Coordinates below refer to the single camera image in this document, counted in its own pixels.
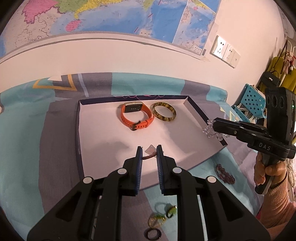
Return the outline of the right hand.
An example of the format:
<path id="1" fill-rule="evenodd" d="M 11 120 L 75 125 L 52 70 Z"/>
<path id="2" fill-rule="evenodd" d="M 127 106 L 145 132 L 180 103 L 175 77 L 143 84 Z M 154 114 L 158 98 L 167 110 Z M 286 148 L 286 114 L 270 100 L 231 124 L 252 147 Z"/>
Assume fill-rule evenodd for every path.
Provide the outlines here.
<path id="1" fill-rule="evenodd" d="M 275 188 L 280 185 L 286 178 L 287 165 L 286 162 L 279 161 L 277 164 L 264 166 L 262 153 L 258 152 L 256 156 L 256 163 L 254 165 L 254 182 L 258 186 L 265 182 L 265 176 L 273 176 L 274 179 L 270 185 L 271 188 Z"/>

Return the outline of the pink sweater right forearm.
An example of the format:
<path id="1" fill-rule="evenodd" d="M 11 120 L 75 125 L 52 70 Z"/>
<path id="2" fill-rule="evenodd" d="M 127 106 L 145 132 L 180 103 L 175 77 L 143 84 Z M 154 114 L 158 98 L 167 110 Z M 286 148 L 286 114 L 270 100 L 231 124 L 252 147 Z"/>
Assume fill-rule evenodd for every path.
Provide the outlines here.
<path id="1" fill-rule="evenodd" d="M 265 228 L 274 228 L 290 221 L 295 212 L 295 202 L 291 202 L 288 195 L 287 177 L 270 189 L 264 196 L 260 222 Z"/>

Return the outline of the black shoulder bag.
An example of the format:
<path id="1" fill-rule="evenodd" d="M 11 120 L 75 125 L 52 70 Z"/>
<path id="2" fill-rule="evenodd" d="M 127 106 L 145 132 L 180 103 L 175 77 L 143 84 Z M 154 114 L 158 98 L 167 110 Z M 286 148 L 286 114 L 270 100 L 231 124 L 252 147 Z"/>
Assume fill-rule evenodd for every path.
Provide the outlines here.
<path id="1" fill-rule="evenodd" d="M 262 74 L 260 81 L 268 88 L 279 87 L 280 85 L 280 79 L 269 71 L 266 71 Z"/>

